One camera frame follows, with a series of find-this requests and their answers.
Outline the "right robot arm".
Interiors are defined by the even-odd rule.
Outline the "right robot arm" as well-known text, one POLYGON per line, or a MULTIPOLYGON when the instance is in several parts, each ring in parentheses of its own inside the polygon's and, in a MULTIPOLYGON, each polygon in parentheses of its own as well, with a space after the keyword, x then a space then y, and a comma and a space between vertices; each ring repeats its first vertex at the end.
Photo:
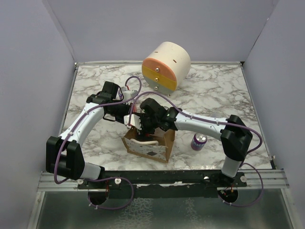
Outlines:
POLYGON ((229 187, 236 181, 236 174, 244 162, 253 135, 236 115, 229 118, 211 118, 191 114, 181 108, 165 109, 152 98, 145 99, 135 113, 140 119, 140 133, 153 134, 155 129, 163 131, 191 131, 221 141, 225 154, 224 164, 219 174, 220 183, 229 187))

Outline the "purple soda can front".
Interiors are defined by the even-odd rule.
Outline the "purple soda can front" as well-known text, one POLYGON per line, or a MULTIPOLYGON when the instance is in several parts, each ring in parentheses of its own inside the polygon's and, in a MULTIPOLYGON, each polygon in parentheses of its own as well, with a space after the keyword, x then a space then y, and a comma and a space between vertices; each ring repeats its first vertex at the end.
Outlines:
POLYGON ((200 151, 203 149, 204 145, 207 143, 207 136, 204 134, 196 133, 191 141, 191 148, 195 151, 200 151))

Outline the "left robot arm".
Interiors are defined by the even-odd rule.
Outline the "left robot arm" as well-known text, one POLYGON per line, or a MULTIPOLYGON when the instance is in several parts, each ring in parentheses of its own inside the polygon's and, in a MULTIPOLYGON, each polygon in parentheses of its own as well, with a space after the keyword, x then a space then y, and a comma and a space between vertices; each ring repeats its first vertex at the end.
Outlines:
POLYGON ((56 184, 64 180, 88 179, 94 188, 105 184, 102 174, 104 167, 85 162, 81 147, 95 125, 105 115, 111 115, 118 123, 124 122, 124 117, 131 107, 124 98, 117 99, 120 86, 105 82, 97 94, 90 95, 80 115, 58 137, 51 136, 46 143, 46 170, 54 175, 56 184))

